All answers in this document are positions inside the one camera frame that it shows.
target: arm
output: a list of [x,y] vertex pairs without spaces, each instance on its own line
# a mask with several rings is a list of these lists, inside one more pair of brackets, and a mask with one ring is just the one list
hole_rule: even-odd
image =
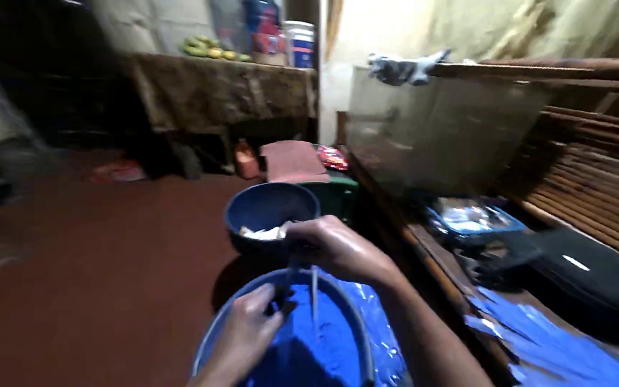
[[338,218],[292,224],[286,237],[320,247],[312,259],[340,279],[374,287],[416,386],[492,386],[476,358],[393,260]]
[[233,301],[211,357],[188,387],[233,387],[260,362],[296,306],[287,302],[272,316],[265,315],[276,292],[273,285],[264,284]]

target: person's left hand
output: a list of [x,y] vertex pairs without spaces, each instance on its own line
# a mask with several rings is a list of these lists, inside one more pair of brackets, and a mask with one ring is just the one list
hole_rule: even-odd
[[190,387],[234,386],[257,365],[295,306],[287,302],[268,317],[265,311],[275,293],[273,285],[264,284],[233,300],[214,352]]

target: white bucket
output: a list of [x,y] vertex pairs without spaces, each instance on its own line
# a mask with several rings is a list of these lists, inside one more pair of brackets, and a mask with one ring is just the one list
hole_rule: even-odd
[[314,67],[314,24],[304,21],[283,23],[288,42],[288,63],[293,67]]

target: brown towel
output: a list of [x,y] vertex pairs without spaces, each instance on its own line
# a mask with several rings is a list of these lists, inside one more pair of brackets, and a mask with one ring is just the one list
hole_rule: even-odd
[[266,157],[267,180],[270,182],[329,182],[326,168],[316,149],[306,141],[285,140],[261,147]]

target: blue bucket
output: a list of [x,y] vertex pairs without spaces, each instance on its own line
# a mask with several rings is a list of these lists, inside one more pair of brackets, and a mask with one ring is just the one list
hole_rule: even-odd
[[[193,366],[193,375],[196,375],[202,367],[207,363],[207,360],[214,350],[219,333],[224,328],[226,317],[230,311],[231,303],[236,298],[250,293],[254,289],[266,284],[287,285],[288,269],[272,271],[263,276],[257,277],[240,288],[228,301],[221,307],[214,321],[212,321],[207,334],[204,335],[200,347],[197,349],[195,357],[195,365]],[[291,285],[310,285],[312,283],[312,271],[300,269],[297,274],[291,277]],[[365,327],[365,322],[362,315],[352,304],[348,296],[339,288],[339,286],[328,277],[319,274],[317,276],[317,288],[319,291],[328,295],[333,302],[339,307],[348,325],[353,331],[355,340],[357,340],[357,348],[360,362],[360,377],[362,379],[361,386],[374,385],[374,360],[371,356],[371,346],[369,344],[369,334]]]
[[311,220],[320,215],[319,199],[309,189],[287,182],[267,182],[233,196],[224,211],[224,222],[239,253],[286,259],[289,249],[282,239],[246,238],[239,234],[240,228],[269,230],[287,220]]

